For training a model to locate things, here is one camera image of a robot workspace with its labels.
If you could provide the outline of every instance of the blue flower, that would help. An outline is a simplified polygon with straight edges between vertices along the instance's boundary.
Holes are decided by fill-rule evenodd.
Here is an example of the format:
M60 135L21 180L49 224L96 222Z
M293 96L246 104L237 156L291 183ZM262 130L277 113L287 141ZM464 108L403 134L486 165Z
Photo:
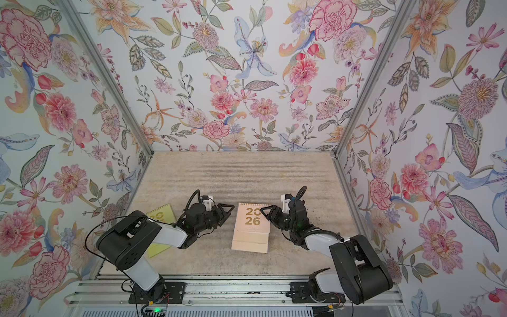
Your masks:
M129 192L133 191L134 188L132 187L132 185L135 185L135 180L137 178L137 175L135 173L136 170L137 168L134 169L134 172L132 172L132 174L130 174L129 177L127 177L127 174L125 174L125 172L122 169L120 169L118 171L120 173L120 176L118 177L118 182L116 180L111 180L106 184L106 188L114 190L115 192L120 190L121 191L128 190Z
M11 67L11 63L4 60L4 58L0 55L0 77L5 77L5 74L7 74L7 76L12 75L9 67Z
M233 124L229 128L229 132L231 132L231 133L240 133L241 132L241 126L238 123Z

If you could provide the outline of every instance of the yellow calendar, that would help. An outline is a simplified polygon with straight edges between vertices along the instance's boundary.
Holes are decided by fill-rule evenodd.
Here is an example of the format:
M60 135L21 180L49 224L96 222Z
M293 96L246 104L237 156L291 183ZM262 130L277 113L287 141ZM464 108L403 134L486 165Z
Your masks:
M250 252L268 252L270 223L261 213L269 205L239 203L232 249Z

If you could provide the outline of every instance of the green leaf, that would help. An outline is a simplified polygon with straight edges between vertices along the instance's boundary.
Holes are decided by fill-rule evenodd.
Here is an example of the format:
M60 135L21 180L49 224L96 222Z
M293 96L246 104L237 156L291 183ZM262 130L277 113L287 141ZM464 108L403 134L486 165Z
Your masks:
M173 126L171 127L171 132L176 132L176 131L178 131L178 129L179 129L179 125L180 125L180 124L181 124L181 123L176 123L175 125L173 125Z
M275 125L276 125L276 120L271 121L268 124L268 131L274 130L275 129Z
M54 145L48 145L38 150L35 156L23 165L20 175L21 187L24 188L26 184L30 183L31 180L42 173L48 161L49 151L53 146Z
M214 16L214 15L208 16L208 21L209 21L209 23L213 24L213 26L216 26L216 27L219 27L221 29L224 29L222 27L222 24L220 23L220 20L216 16Z
M466 6L466 21L465 25L471 27L477 21L484 11L486 0L470 0Z
M219 8L220 11L224 11L224 12L227 10L232 10L232 6L230 4L226 4L226 3L217 4L216 7Z
M33 14L33 17L39 21L44 21L49 19L51 16L52 9L45 5L40 5L35 10L35 13Z
M448 95L440 96L435 100L431 100L430 102L434 105L440 105L449 111L456 112L459 109L458 98L459 96L457 94L451 93Z
M433 88L444 87L448 82L451 81L451 79L452 79L451 77L440 77L434 83L432 83L430 87Z
M90 186L89 187L90 187L90 193L93 196L97 197L98 196L98 186L91 179L90 179Z
M369 11L378 8L382 4L379 0L366 0L357 4L357 8L362 11Z
M152 18L152 21L155 23L157 28L165 35L171 36L174 34L174 30L172 26L165 19L162 18Z
M452 66L454 66L454 61L456 60L456 50L454 47L446 44L444 47L444 52L440 57L440 70L444 73L448 73L451 71Z
M183 54L183 57L187 57L187 56L190 56L192 54L199 53L202 51L204 51L204 48L202 46L200 46L199 43L191 42L187 46L187 48L185 49L185 53Z
M433 275L438 274L431 268L431 266L427 265L426 263L417 263L414 268L419 274L421 274L422 277L432 277Z

